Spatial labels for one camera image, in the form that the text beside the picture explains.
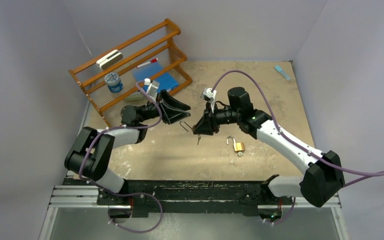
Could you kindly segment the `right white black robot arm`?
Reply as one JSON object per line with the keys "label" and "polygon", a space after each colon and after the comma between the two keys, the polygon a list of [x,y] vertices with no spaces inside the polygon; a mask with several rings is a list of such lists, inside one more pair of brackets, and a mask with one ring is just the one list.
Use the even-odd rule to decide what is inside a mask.
{"label": "right white black robot arm", "polygon": [[260,196],[268,204],[280,197],[302,197],[315,207],[322,207],[344,185],[344,174],[338,168],[340,157],[330,150],[326,153],[311,147],[276,124],[273,116],[255,109],[249,93],[243,87],[227,92],[229,104],[216,106],[216,91],[205,88],[201,97],[206,100],[203,116],[193,126],[195,135],[212,136],[221,125],[237,124],[252,138],[265,143],[288,159],[302,176],[275,175],[263,183]]}

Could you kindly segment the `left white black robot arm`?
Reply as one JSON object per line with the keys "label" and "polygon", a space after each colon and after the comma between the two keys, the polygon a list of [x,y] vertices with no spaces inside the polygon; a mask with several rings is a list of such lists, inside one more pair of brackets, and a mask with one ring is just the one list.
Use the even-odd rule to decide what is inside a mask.
{"label": "left white black robot arm", "polygon": [[64,160],[64,167],[82,179],[95,182],[110,191],[109,197],[118,205],[126,203],[129,191],[125,180],[109,168],[112,150],[124,145],[141,143],[149,125],[144,122],[156,119],[171,125],[190,117],[191,107],[161,90],[146,104],[126,105],[120,111],[121,126],[108,129],[83,127]]}

